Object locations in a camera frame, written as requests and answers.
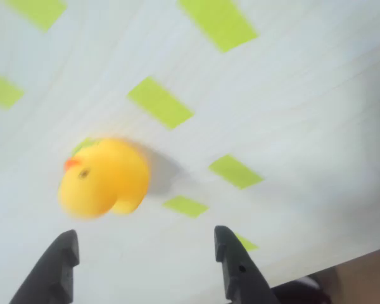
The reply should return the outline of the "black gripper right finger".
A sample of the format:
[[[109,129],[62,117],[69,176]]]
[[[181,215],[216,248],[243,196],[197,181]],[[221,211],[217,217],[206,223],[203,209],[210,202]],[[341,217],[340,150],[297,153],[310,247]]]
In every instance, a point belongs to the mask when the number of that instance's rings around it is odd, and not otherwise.
[[[270,304],[278,299],[242,245],[228,227],[214,228],[215,259],[222,264],[225,297],[231,303]]]

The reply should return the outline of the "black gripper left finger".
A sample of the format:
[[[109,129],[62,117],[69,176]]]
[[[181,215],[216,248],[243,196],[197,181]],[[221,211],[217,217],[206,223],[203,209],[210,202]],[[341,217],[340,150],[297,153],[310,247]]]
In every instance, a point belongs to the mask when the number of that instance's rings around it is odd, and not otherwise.
[[[77,232],[61,233],[46,249],[11,299],[17,303],[72,303],[73,268],[80,263]]]

